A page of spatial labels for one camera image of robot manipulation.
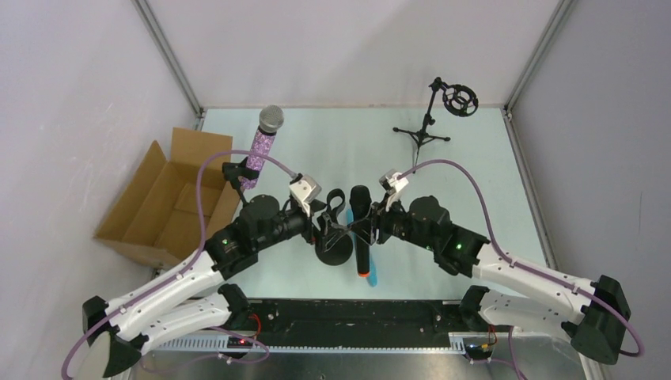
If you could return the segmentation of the black orange-ring microphone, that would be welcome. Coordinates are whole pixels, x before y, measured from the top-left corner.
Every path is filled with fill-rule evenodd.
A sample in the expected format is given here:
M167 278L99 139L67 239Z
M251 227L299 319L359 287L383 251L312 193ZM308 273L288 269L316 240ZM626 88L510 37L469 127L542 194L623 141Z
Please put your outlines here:
M357 273L363 278L370 275L370 191L364 185L351 189L350 208L353 220L350 223L354 236Z

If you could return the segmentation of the teal blue microphone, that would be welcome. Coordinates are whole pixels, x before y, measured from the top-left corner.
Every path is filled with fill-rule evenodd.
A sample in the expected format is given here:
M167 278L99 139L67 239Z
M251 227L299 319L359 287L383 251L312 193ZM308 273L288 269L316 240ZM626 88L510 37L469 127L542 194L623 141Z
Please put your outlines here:
M350 224L354 221L354 216L353 212L350 208L346 210L346 218L347 218L347 223ZM373 260L373 254L370 253L370 273L366 277L366 281L369 284L370 287L376 287L378 284L378 279L377 279L377 269Z

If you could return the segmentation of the black round-base mic stand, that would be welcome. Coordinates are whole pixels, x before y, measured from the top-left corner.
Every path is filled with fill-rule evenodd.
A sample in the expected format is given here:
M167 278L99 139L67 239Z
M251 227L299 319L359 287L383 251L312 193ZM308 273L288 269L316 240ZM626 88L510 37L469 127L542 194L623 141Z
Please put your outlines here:
M239 195L243 207L248 205L245 198L245 184L249 181L257 180L260 176L258 169L248 167L248 159L245 158L240 162L224 162L222 164L222 173L226 182L231 184L231 187Z

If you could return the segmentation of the purple glitter microphone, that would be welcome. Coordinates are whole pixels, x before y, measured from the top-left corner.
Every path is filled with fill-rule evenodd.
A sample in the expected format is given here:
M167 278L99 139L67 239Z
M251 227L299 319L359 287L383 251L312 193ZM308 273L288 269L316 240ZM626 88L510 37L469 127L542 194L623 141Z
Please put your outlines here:
M252 140L250 151L268 155L272 144L275 141L275 136L283 124L284 113L279 106L271 104L263 108L259 114L259 126L257 128L254 139ZM248 169L257 171L259 176L252 180L243 178L243 181L241 182L243 189L252 189L256 186L258 178L260 177L260 171L263 169L264 163L265 160L261 157L248 156L246 167Z

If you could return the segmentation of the brown cardboard box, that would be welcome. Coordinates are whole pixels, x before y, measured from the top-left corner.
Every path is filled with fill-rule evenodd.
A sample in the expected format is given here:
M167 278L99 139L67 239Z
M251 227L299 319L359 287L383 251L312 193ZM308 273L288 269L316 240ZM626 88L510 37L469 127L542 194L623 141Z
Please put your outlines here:
M179 264L199 245L197 200L202 201L207 237L233 220L240 198L222 173L229 158L213 160L202 181L196 181L210 156L232 147L231 136L183 128L173 129L169 155L152 142L94 237L138 264L151 268Z

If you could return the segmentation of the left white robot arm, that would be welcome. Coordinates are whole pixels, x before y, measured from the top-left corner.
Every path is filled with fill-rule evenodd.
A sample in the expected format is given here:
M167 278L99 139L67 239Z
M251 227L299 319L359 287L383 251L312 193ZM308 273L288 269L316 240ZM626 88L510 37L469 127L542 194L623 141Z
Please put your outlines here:
M229 280L256 264L265 249L300 236L319 254L339 251L339 243L351 254L339 224L344 203L303 204L295 198L287 203L282 209L276 198L256 196L228 226L156 279L109 301L87 300L82 306L86 340L105 358L98 376L123 373L169 340L245 319L247 299Z

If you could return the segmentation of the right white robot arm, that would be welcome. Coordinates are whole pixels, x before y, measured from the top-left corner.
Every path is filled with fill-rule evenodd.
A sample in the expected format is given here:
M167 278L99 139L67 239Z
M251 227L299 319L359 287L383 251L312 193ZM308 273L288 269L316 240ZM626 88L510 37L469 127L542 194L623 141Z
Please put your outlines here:
M519 326L564 340L585 357L606 365L625 350L631 309L619 281L568 275L507 253L485 237L452 222L433 196L415 199L408 210L400 201L374 202L362 186L353 188L351 223L361 276L369 273L369 247L398 238L429 251L440 269L497 283L518 293L502 294L472 285L459 309L471 329L488 325Z

